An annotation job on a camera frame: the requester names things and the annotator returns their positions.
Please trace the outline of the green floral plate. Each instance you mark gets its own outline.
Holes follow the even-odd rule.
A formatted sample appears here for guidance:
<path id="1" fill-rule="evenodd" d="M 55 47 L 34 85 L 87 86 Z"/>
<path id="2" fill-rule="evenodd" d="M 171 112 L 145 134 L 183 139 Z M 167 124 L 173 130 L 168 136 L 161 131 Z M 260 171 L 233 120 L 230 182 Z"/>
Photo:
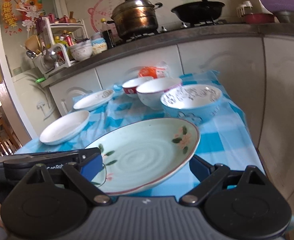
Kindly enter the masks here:
<path id="1" fill-rule="evenodd" d="M 200 138 L 197 126 L 176 118 L 144 120 L 115 129 L 88 146 L 99 148 L 103 161 L 91 182 L 111 196 L 148 190 L 186 165 Z"/>

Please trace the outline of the white bowl maroon rim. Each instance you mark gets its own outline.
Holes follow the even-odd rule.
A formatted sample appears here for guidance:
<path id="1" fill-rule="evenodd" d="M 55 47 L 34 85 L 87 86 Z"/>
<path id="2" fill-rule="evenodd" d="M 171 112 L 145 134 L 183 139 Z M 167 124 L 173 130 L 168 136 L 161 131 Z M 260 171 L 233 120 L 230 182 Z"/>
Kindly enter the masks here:
<path id="1" fill-rule="evenodd" d="M 164 77 L 147 81 L 136 88 L 139 100 L 153 110 L 162 110 L 161 96 L 176 87 L 182 86 L 182 79 Z"/>

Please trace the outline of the red white bowl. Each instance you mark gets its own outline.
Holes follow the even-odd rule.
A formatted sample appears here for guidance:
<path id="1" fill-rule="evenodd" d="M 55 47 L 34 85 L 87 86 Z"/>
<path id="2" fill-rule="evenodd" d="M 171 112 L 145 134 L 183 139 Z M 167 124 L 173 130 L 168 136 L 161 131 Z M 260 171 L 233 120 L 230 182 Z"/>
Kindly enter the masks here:
<path id="1" fill-rule="evenodd" d="M 122 85 L 122 89 L 124 93 L 131 97 L 131 98 L 138 98 L 136 89 L 138 86 L 142 85 L 143 83 L 153 80 L 154 78 L 151 76 L 144 76 L 144 77 L 138 77 L 135 79 L 131 79 L 129 81 L 126 81 Z"/>

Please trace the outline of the plain white plate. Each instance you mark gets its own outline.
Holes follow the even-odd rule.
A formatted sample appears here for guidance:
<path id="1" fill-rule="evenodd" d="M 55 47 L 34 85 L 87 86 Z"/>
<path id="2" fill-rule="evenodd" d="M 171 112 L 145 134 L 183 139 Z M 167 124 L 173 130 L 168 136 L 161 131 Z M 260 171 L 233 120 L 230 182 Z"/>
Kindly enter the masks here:
<path id="1" fill-rule="evenodd" d="M 46 145 L 58 145 L 78 135 L 88 124 L 89 111 L 76 111 L 55 120 L 41 133 L 39 140 Z"/>

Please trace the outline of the green plastic clip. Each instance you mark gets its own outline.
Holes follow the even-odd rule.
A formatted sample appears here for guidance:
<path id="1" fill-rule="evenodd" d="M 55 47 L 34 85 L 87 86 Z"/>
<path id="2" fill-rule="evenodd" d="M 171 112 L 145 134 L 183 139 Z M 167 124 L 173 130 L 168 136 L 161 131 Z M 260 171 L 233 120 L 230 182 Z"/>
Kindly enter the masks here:
<path id="1" fill-rule="evenodd" d="M 44 77 L 37 79 L 35 82 L 36 83 L 42 83 L 43 81 L 45 81 L 46 79 Z"/>

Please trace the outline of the blue patterned bowl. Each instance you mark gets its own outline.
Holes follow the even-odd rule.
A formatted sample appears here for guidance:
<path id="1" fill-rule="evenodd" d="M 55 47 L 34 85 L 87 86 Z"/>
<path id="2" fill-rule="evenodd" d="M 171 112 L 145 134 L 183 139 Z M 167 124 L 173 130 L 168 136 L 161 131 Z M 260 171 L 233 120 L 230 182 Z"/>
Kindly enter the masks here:
<path id="1" fill-rule="evenodd" d="M 222 98 L 216 87 L 193 84 L 169 90 L 161 96 L 161 103 L 167 116 L 200 126 L 218 114 Z"/>

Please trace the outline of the steel ladle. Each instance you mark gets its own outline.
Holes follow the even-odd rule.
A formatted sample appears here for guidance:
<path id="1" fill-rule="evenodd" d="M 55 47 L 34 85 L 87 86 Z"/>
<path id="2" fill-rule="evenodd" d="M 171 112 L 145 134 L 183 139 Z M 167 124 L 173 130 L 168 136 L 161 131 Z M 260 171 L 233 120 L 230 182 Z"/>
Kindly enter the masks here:
<path id="1" fill-rule="evenodd" d="M 54 64 L 58 61 L 58 55 L 55 51 L 43 48 L 43 61 L 45 64 Z"/>

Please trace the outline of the white utensil rack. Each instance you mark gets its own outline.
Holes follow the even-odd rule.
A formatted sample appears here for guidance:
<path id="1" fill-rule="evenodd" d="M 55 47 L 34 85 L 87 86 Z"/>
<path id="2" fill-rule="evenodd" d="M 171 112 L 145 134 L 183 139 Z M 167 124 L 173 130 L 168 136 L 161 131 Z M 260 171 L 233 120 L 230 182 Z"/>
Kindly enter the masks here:
<path id="1" fill-rule="evenodd" d="M 67 49 L 63 44 L 54 44 L 49 49 L 44 49 L 43 52 L 44 54 L 40 53 L 32 61 L 46 79 L 72 66 Z"/>

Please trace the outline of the white spice shelf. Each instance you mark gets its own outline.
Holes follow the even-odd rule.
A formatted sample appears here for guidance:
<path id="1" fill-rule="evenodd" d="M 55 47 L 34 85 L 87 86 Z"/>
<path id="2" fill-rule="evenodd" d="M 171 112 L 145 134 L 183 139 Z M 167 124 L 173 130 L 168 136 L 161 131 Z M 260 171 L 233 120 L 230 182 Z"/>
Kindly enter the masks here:
<path id="1" fill-rule="evenodd" d="M 54 45 L 54 37 L 62 36 L 64 31 L 71 32 L 77 41 L 89 38 L 83 19 L 78 19 L 76 23 L 50 23 L 48 17 L 43 17 L 42 23 L 46 42 L 50 45 Z"/>

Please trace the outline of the dragon paper decoration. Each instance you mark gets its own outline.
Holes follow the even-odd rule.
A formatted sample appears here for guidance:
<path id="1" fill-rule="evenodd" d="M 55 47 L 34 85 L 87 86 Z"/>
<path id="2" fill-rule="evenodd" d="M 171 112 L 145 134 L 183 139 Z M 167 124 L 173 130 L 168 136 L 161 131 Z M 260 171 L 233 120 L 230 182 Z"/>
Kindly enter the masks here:
<path id="1" fill-rule="evenodd" d="M 1 17 L 4 29 L 10 36 L 23 30 L 29 35 L 36 20 L 45 15 L 42 0 L 2 0 Z"/>

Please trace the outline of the dark soy sauce bottle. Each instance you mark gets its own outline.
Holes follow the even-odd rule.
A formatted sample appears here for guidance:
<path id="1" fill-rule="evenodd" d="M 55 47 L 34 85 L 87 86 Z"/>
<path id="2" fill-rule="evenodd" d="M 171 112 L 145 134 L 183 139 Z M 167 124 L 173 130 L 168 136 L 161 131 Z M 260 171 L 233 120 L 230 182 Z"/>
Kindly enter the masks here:
<path id="1" fill-rule="evenodd" d="M 105 18 L 101 19 L 101 33 L 103 35 L 103 38 L 105 39 L 105 42 L 107 44 L 108 49 L 112 49 L 116 46 L 113 36 L 112 36 L 112 30 L 109 28 L 107 24 L 107 20 Z"/>

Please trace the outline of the grey steel countertop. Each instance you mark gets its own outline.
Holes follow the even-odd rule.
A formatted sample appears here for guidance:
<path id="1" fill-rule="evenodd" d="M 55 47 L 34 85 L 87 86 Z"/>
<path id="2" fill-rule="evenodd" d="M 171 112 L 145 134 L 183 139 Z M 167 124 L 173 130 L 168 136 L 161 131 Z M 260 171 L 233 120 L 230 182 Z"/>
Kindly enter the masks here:
<path id="1" fill-rule="evenodd" d="M 78 62 L 50 76 L 40 83 L 45 88 L 53 86 L 75 74 L 80 74 L 127 56 L 180 43 L 227 37 L 262 37 L 264 35 L 294 36 L 293 23 L 268 24 L 217 24 L 169 31 L 119 45 L 98 55 Z"/>

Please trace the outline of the gas stove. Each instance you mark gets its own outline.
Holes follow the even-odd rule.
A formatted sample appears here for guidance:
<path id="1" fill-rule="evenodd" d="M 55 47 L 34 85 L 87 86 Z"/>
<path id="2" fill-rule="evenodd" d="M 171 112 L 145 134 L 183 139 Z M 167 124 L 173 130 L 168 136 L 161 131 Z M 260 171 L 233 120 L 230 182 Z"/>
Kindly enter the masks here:
<path id="1" fill-rule="evenodd" d="M 227 23 L 228 23 L 227 20 L 223 20 L 223 19 L 209 21 L 209 22 L 201 22 L 198 24 L 181 22 L 180 25 L 176 25 L 174 27 L 170 26 L 167 28 L 166 26 L 161 26 L 160 29 L 157 29 L 156 31 L 151 32 L 151 33 L 144 33 L 144 34 L 139 34 L 139 35 L 132 34 L 131 36 L 128 36 L 126 38 L 120 38 L 119 42 L 127 43 L 127 42 L 131 42 L 131 41 L 140 40 L 145 37 L 154 36 L 154 35 L 163 34 L 163 33 L 169 33 L 172 31 L 190 29 L 190 28 L 195 28 L 195 27 L 207 27 L 207 26 L 227 24 Z"/>

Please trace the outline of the black frying pan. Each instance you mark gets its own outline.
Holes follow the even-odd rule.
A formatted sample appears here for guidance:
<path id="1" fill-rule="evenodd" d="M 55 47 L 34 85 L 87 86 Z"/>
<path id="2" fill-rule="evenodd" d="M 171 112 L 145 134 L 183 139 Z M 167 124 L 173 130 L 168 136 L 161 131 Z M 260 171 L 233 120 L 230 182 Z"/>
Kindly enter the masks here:
<path id="1" fill-rule="evenodd" d="M 221 14 L 224 3 L 219 1 L 202 0 L 179 5 L 171 9 L 182 22 L 190 25 L 214 22 Z"/>

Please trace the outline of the steel steamer pot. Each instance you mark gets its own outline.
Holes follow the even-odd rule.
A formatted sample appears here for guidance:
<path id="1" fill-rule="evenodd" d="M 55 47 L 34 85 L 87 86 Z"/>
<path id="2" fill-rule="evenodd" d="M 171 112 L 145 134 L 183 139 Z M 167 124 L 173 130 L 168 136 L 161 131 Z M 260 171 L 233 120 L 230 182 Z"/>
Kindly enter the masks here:
<path id="1" fill-rule="evenodd" d="M 163 7 L 161 2 L 152 4 L 149 0 L 125 0 L 112 11 L 111 21 L 122 40 L 158 33 L 155 10 Z"/>

